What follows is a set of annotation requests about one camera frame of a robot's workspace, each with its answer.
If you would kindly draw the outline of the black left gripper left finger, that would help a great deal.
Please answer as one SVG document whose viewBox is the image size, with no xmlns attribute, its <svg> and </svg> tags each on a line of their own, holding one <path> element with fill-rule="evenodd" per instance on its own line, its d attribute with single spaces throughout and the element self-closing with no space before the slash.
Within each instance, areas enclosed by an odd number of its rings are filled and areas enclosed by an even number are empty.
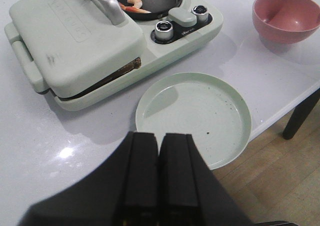
<svg viewBox="0 0 320 226">
<path fill-rule="evenodd" d="M 86 177 L 33 204 L 21 226 L 155 226 L 158 146 L 152 133 L 129 132 Z"/>
</svg>

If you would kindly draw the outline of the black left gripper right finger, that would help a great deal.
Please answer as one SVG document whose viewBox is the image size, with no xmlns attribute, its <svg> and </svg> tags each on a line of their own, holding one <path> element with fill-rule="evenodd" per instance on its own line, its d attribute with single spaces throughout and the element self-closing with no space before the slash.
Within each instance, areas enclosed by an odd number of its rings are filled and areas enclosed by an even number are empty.
<svg viewBox="0 0 320 226">
<path fill-rule="evenodd" d="M 161 226 L 251 226 L 201 157 L 190 134 L 168 133 L 159 155 Z"/>
</svg>

